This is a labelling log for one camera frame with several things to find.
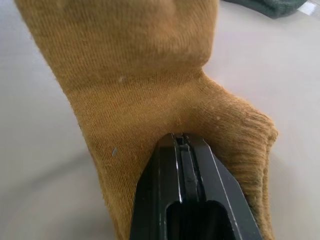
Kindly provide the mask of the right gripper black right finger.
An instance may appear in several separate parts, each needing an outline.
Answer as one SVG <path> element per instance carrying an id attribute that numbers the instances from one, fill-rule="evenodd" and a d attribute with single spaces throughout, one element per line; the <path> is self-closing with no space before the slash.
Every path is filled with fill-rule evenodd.
<path id="1" fill-rule="evenodd" d="M 260 240 L 262 235 L 232 174 L 201 137 L 181 136 L 183 235 L 195 240 Z"/>

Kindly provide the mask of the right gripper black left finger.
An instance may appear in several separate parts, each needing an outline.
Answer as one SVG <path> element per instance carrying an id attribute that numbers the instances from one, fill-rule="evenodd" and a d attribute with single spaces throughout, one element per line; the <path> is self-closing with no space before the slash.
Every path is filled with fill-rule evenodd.
<path id="1" fill-rule="evenodd" d="M 156 144 L 136 185 L 131 240 L 185 240 L 191 236 L 198 178 L 185 133 L 169 133 Z"/>

